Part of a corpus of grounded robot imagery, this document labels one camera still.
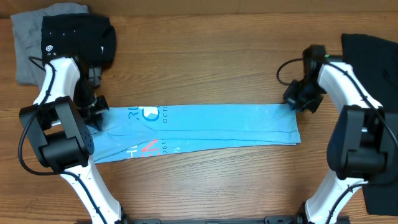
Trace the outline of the light blue printed t-shirt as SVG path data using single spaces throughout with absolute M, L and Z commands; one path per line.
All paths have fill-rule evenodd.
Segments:
M 285 104 L 113 107 L 89 130 L 97 163 L 301 142 L 296 114 Z

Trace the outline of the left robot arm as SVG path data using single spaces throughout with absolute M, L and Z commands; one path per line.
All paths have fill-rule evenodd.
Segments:
M 86 63 L 77 56 L 53 57 L 40 69 L 45 72 L 42 89 L 33 105 L 19 112 L 24 128 L 18 146 L 21 166 L 34 175 L 65 179 L 92 223 L 131 223 L 94 162 L 88 126 L 99 130 L 109 107 L 91 89 Z

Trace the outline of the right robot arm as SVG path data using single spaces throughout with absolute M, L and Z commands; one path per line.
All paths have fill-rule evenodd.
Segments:
M 283 95 L 295 111 L 316 112 L 329 95 L 339 113 L 326 150 L 329 170 L 289 223 L 349 223 L 339 214 L 359 189 L 373 215 L 397 215 L 397 112 L 387 111 L 356 78 L 350 64 L 311 45 L 299 58 L 304 77 Z

